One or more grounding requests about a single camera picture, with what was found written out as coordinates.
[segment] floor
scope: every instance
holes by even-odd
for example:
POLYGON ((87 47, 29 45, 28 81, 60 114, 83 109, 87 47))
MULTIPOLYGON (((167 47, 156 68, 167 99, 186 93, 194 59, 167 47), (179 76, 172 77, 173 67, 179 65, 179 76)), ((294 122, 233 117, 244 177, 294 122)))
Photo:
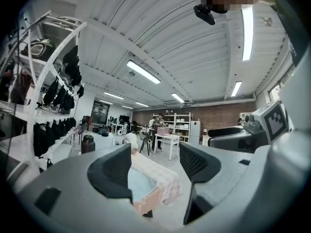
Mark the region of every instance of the floor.
MULTIPOLYGON (((140 140, 139 135, 137 137, 138 137, 138 146, 140 148, 142 141, 140 140)), ((122 136, 115 136, 116 143, 122 143, 122 140, 123 140, 122 136)), ((81 145, 78 144, 78 141, 76 139, 73 151, 70 153, 70 157, 78 155, 80 147, 81 145)), ((163 152, 158 150, 156 154, 151 152, 150 155, 148 156, 147 146, 145 146, 141 154, 151 159, 152 161, 178 173, 183 194, 180 197, 178 197, 174 202, 168 205, 161 204, 157 206, 153 210, 153 218, 150 219, 150 222, 161 225, 162 227, 166 228, 169 231, 175 231, 183 227, 183 220, 190 196, 191 182, 179 162, 179 153, 177 157, 175 156, 176 147, 173 148, 172 159, 170 161, 169 161, 170 145, 164 144, 163 146, 162 143, 162 148, 164 150, 163 152)))

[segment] white ceiling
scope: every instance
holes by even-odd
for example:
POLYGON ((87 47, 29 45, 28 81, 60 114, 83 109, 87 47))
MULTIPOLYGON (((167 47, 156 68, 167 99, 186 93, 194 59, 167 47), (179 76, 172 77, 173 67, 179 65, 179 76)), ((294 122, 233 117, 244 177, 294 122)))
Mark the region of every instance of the white ceiling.
MULTIPOLYGON (((174 92, 192 103, 222 101, 231 95, 236 81, 242 81, 238 96, 251 95, 286 44, 281 22, 266 4, 253 7, 251 59, 242 62, 240 11, 214 14, 216 25, 210 26, 193 12, 198 0, 58 1, 68 3, 64 11, 75 10, 75 17, 88 22, 79 41, 83 82, 106 101, 111 99, 104 91, 124 97, 122 103, 134 108, 139 108, 136 101, 163 107, 173 100, 174 92), (265 17, 272 18, 272 27, 264 26, 265 17), (130 59, 161 83, 138 73, 130 76, 132 70, 126 66, 130 59)), ((66 16, 60 9, 52 12, 66 16)))

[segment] computer screen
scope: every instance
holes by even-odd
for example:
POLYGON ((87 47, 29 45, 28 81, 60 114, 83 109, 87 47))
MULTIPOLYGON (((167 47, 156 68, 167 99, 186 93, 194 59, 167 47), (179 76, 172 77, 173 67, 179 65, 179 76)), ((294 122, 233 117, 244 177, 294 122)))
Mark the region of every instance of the computer screen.
POLYGON ((123 120, 123 122, 128 122, 130 120, 129 116, 120 116, 119 120, 123 120))
POLYGON ((269 144, 288 130, 286 117, 279 100, 270 102, 254 113, 254 120, 259 121, 266 131, 269 144))

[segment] refrigerator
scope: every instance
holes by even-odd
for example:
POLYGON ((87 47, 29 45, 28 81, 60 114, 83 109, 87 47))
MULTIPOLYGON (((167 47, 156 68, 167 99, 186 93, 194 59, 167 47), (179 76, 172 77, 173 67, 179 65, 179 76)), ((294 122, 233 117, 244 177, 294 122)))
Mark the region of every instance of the refrigerator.
POLYGON ((189 137, 190 143, 199 144, 200 130, 201 130, 201 122, 200 121, 191 121, 191 123, 190 123, 190 137, 189 137))

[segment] fluorescent light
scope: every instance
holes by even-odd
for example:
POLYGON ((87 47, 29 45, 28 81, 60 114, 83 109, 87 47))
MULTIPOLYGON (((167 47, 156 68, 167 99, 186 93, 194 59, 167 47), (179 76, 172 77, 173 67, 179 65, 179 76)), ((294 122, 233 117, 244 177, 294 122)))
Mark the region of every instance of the fluorescent light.
POLYGON ((115 98, 118 98, 118 99, 124 99, 124 98, 121 98, 121 97, 118 97, 116 95, 113 95, 113 94, 110 94, 108 92, 105 92, 106 95, 109 95, 109 96, 112 96, 112 97, 115 97, 115 98))
POLYGON ((241 84, 242 84, 242 81, 236 82, 232 95, 231 95, 232 97, 235 97, 235 95, 238 93, 241 84))
POLYGON ((172 96, 174 98, 176 98, 179 102, 184 103, 185 101, 183 101, 176 93, 172 93, 172 96))
POLYGON ((133 69, 134 71, 140 73, 142 76, 145 76, 147 79, 151 80, 153 83, 155 83, 155 84, 161 83, 161 81, 159 79, 157 79, 151 73, 147 72, 145 69, 143 69, 142 67, 137 65, 135 62, 130 60, 126 65, 129 68, 133 69))
POLYGON ((243 61, 249 60, 251 57, 254 35, 254 19, 253 7, 242 9, 243 27, 244 27, 244 47, 243 61))
POLYGON ((122 105, 122 107, 133 110, 133 108, 131 108, 131 107, 127 107, 127 106, 123 106, 123 105, 122 105))
POLYGON ((100 102, 103 102, 103 103, 108 103, 108 104, 113 104, 113 103, 106 102, 106 101, 103 101, 103 100, 100 100, 100 102))
POLYGON ((145 106, 145 107, 149 107, 148 105, 145 105, 145 104, 142 104, 142 103, 138 103, 138 102, 135 102, 136 104, 139 104, 141 106, 145 106))

